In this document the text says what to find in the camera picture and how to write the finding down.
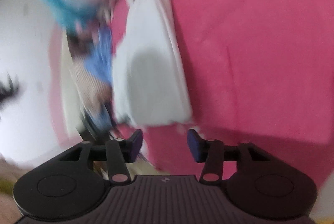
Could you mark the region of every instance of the blue clothing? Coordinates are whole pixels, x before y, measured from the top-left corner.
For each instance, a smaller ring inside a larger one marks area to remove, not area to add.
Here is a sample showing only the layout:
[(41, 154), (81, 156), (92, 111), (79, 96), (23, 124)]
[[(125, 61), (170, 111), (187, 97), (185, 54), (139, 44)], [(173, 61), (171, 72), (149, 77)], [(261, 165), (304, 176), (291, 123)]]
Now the blue clothing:
[(94, 77), (112, 85), (111, 76), (111, 30), (105, 26), (99, 28), (99, 43), (92, 47), (85, 59), (85, 68)]
[(76, 34), (76, 23), (86, 28), (88, 21), (95, 19), (98, 5), (83, 4), (69, 0), (43, 0), (52, 10), (58, 24)]
[(109, 113), (104, 105), (101, 106), (101, 111), (96, 117), (91, 114), (89, 114), (89, 116), (99, 130), (110, 129), (113, 126)]

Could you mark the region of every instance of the pile of clothes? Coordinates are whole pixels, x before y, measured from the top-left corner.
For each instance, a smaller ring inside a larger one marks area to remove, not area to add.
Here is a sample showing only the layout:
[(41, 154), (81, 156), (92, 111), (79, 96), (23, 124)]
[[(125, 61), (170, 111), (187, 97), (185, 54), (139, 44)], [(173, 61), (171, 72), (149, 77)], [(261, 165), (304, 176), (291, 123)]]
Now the pile of clothes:
[[(118, 0), (43, 1), (67, 32), (71, 74), (95, 125), (156, 126), (190, 119), (170, 0), (127, 0), (127, 28), (117, 48), (111, 21)], [(112, 110), (106, 107), (110, 101)]]

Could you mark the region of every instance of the small logo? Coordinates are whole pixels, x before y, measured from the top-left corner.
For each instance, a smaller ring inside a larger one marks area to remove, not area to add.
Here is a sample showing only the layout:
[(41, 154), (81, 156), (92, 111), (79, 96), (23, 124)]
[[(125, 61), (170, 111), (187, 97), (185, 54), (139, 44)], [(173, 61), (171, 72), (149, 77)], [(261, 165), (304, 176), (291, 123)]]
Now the small logo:
[(170, 179), (165, 177), (165, 178), (161, 179), (161, 181), (162, 181), (162, 182), (169, 182)]

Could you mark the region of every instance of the circular pad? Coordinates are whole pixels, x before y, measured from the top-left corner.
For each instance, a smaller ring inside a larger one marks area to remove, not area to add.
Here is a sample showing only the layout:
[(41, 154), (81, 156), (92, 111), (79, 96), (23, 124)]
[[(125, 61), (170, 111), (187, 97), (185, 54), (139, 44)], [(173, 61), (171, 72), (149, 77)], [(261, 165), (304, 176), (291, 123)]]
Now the circular pad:
[(38, 191), (47, 197), (62, 197), (76, 188), (76, 181), (65, 175), (52, 175), (43, 178), (37, 185)]
[(231, 176), (229, 199), (241, 210), (266, 219), (292, 219), (308, 213), (317, 198), (314, 182), (288, 165), (249, 166)]

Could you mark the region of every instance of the pink cloth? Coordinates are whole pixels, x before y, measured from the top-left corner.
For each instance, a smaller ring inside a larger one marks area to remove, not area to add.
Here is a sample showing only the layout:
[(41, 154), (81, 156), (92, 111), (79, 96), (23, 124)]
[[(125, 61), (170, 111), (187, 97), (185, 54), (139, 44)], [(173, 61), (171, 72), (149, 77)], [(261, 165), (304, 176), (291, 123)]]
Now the pink cloth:
[[(194, 112), (187, 127), (226, 144), (253, 142), (321, 185), (334, 166), (333, 0), (172, 3)], [(114, 10), (114, 45), (127, 10), (125, 1)], [(149, 160), (198, 174), (185, 131), (148, 128)]]

